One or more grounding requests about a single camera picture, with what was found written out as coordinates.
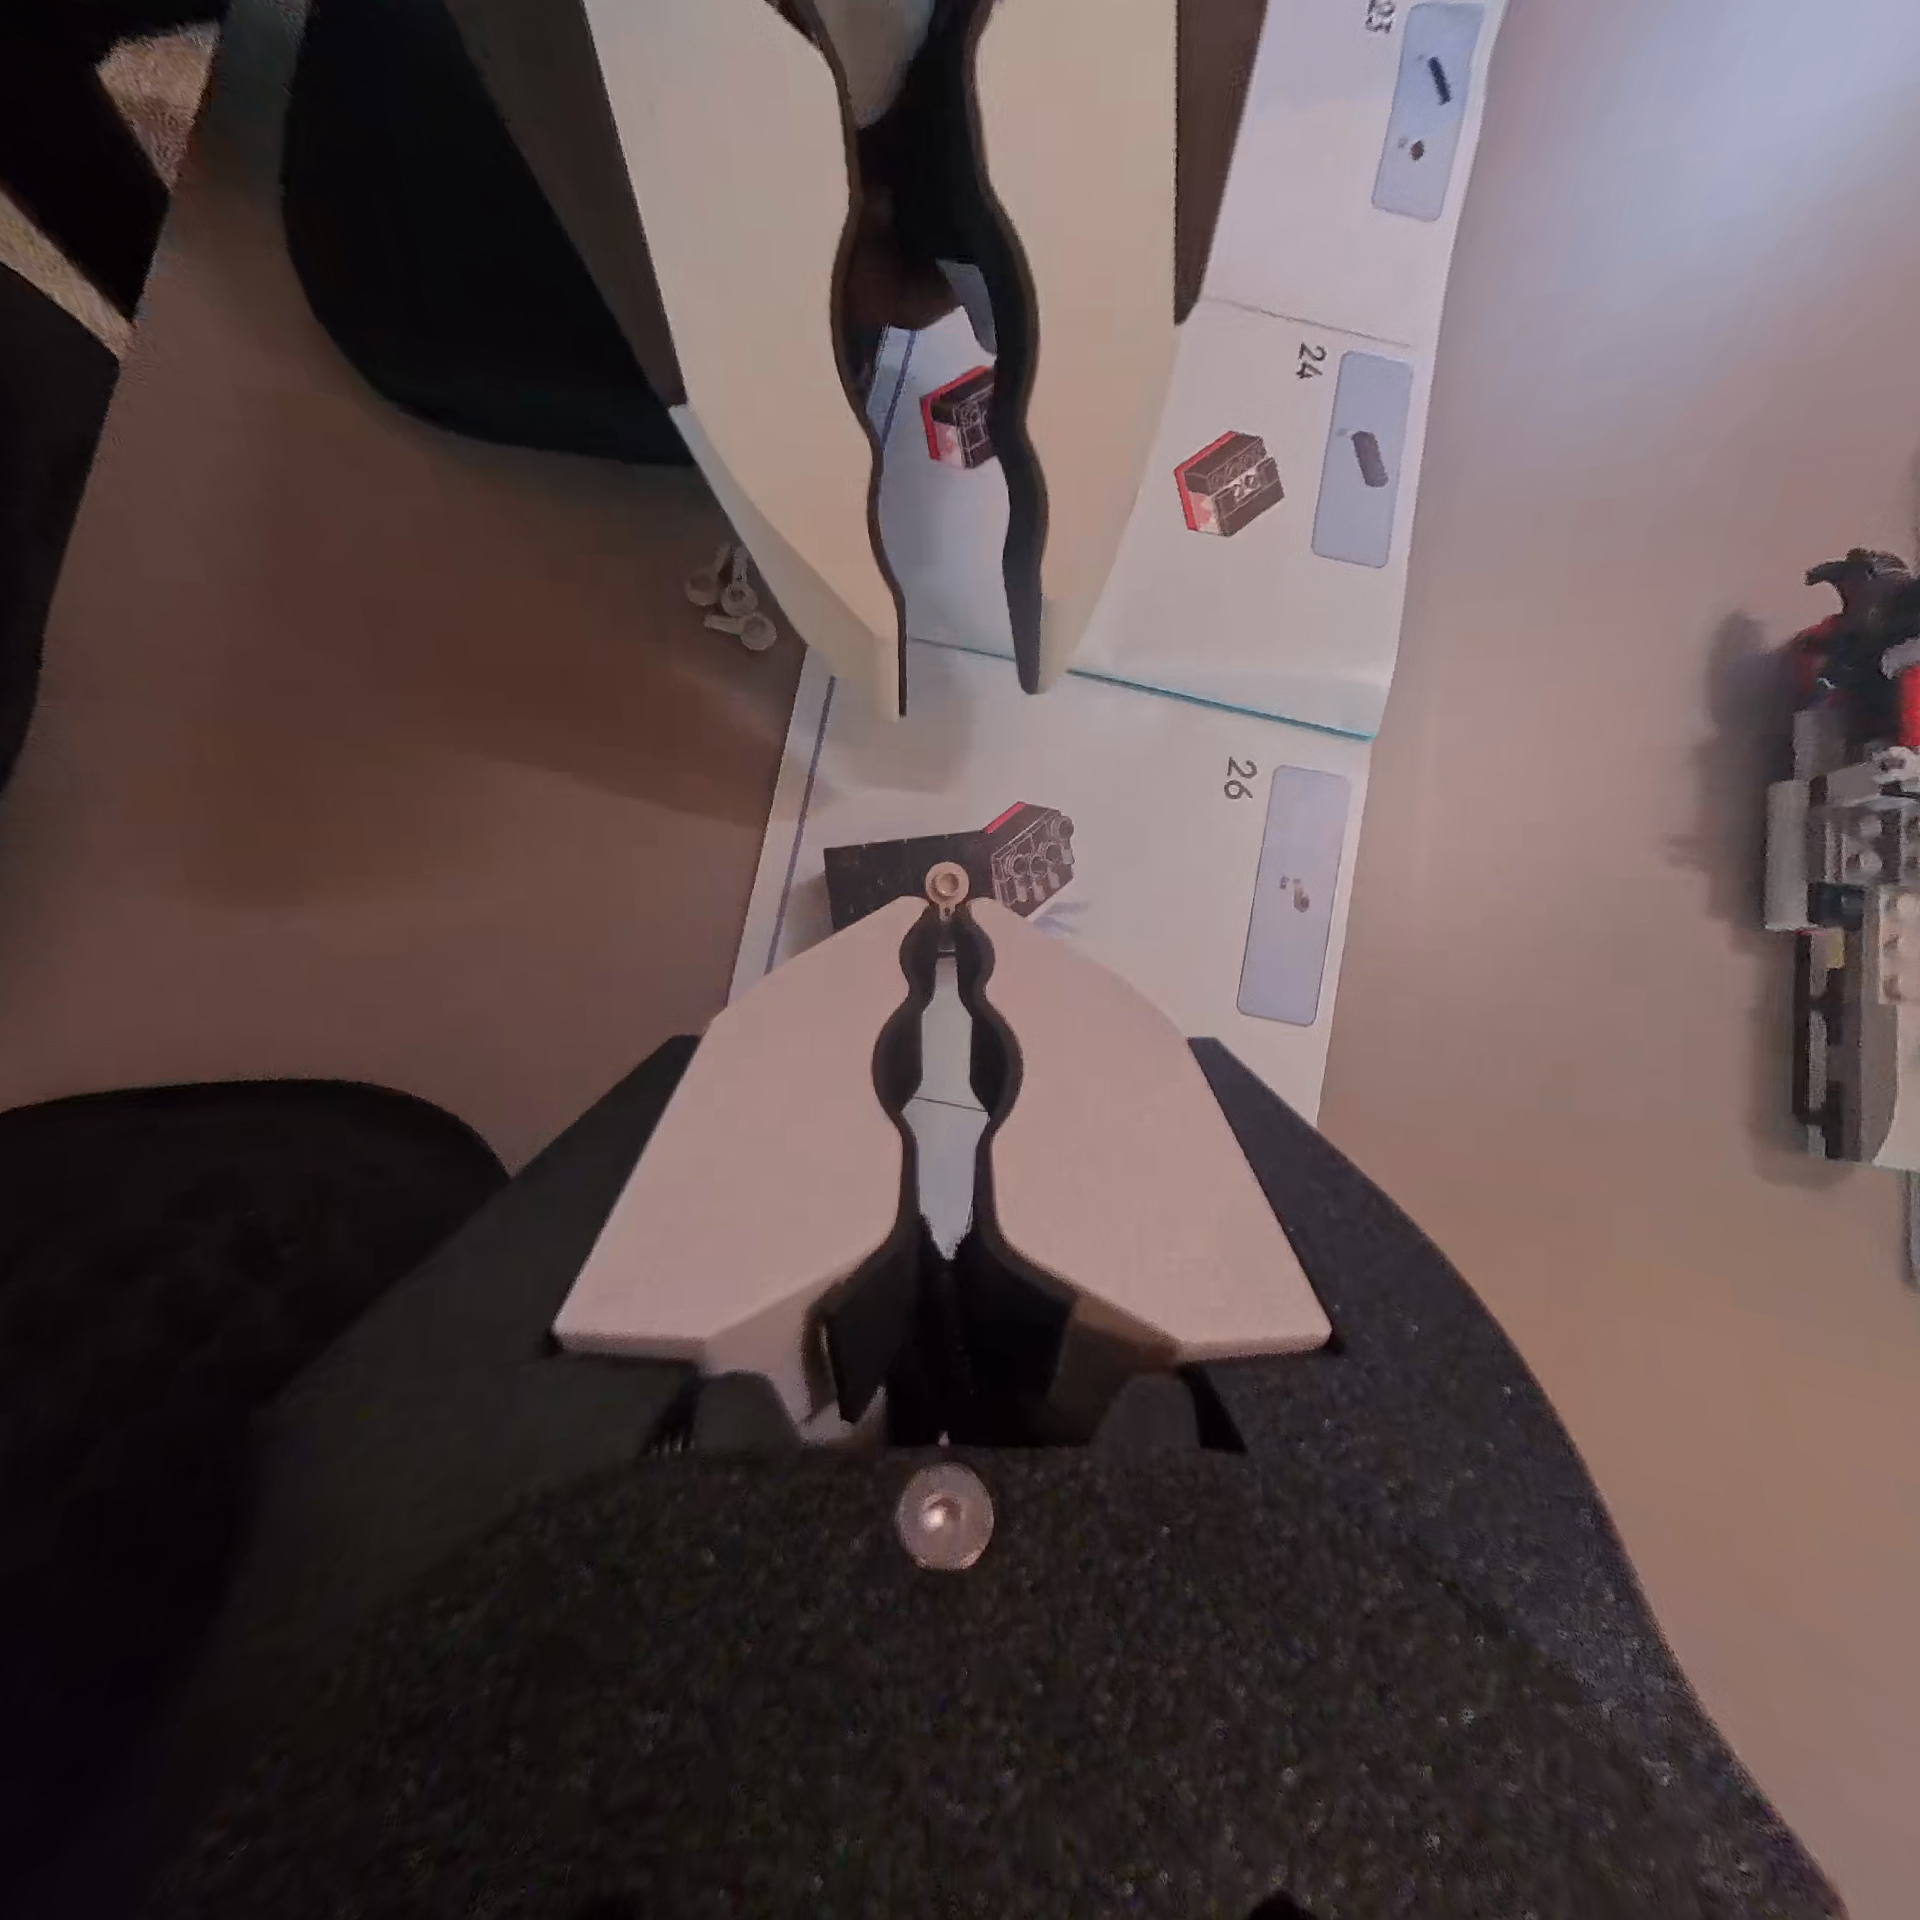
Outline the toy brick truck model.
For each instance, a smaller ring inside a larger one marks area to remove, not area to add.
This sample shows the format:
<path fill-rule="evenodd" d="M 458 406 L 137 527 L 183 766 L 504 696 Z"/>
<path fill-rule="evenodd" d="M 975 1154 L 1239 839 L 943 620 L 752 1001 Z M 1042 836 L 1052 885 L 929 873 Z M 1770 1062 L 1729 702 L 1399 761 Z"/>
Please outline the toy brick truck model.
<path fill-rule="evenodd" d="M 1835 610 L 1784 648 L 1763 922 L 1792 943 L 1790 1111 L 1806 1151 L 1904 1190 L 1918 1281 L 1918 581 L 1854 545 L 1808 568 Z"/>

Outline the step-page instruction booklet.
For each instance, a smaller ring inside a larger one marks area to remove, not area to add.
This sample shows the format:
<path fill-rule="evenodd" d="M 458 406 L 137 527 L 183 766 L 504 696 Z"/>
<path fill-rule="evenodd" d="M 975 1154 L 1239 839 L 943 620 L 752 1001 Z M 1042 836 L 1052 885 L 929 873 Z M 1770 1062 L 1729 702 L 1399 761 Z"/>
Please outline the step-page instruction booklet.
<path fill-rule="evenodd" d="M 1007 488 L 937 399 L 993 354 L 887 328 L 868 383 L 908 718 L 801 672 L 731 996 L 833 930 L 826 852 L 993 830 L 1008 904 L 1316 1116 L 1402 652 L 1434 357 L 1510 4 L 1267 4 L 1209 262 L 1108 584 L 1017 685 Z M 1049 824 L 1063 877 L 1044 869 Z"/>

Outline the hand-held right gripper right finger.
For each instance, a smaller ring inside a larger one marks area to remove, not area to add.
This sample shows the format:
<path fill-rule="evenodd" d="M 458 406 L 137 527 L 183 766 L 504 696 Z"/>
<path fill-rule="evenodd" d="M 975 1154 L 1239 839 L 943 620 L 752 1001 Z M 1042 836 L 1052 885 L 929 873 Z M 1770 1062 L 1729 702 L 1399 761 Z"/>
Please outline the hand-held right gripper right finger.
<path fill-rule="evenodd" d="M 976 901 L 960 1001 L 987 1118 L 960 1242 L 972 1412 L 1084 1445 L 1132 1380 L 1331 1344 L 1203 1064 L 1151 996 Z"/>

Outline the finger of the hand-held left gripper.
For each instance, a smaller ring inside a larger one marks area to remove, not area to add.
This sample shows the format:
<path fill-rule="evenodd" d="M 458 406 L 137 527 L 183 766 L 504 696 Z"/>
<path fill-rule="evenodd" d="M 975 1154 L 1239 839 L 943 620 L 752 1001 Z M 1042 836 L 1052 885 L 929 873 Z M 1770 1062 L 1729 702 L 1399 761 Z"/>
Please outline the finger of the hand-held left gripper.
<path fill-rule="evenodd" d="M 1114 573 L 1178 320 L 1174 2 L 986 4 L 963 104 L 998 324 L 1001 576 L 1024 692 L 1054 688 Z"/>
<path fill-rule="evenodd" d="M 585 4 L 695 464 L 790 625 L 884 718 L 906 602 L 847 337 L 848 87 L 811 4 Z"/>

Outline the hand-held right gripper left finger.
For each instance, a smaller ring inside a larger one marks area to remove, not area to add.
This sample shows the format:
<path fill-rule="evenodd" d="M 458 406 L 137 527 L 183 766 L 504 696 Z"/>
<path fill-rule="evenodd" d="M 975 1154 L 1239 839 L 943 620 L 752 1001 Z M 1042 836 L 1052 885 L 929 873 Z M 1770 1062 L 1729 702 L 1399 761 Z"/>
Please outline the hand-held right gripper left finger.
<path fill-rule="evenodd" d="M 904 895 L 710 1024 L 554 1320 L 564 1353 L 754 1376 L 793 1424 L 871 1415 L 914 1313 L 937 959 L 937 908 Z"/>

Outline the black mesh cushion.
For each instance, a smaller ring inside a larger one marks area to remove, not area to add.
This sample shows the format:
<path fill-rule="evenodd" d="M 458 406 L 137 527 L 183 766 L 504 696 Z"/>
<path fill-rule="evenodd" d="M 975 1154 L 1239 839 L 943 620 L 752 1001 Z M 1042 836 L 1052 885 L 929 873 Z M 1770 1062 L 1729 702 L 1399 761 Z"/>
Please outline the black mesh cushion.
<path fill-rule="evenodd" d="M 312 312 L 392 406 L 468 440 L 694 466 L 446 4 L 308 4 L 279 208 Z"/>
<path fill-rule="evenodd" d="M 323 1078 L 3 1118 L 4 1916 L 99 1815 L 224 1607 L 257 1415 L 511 1178 Z"/>

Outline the black toy brick block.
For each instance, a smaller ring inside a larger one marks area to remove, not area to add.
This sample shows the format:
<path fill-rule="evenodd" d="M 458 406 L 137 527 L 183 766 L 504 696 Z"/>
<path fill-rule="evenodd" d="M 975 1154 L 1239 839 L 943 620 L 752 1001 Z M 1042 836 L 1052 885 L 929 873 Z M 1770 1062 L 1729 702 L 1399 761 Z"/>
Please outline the black toy brick block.
<path fill-rule="evenodd" d="M 823 877 L 833 930 L 847 930 L 904 898 L 926 908 L 923 879 L 929 869 L 943 858 L 958 858 L 968 865 L 972 894 L 966 904 L 993 895 L 993 848 L 984 830 L 931 832 L 827 848 L 823 852 Z"/>

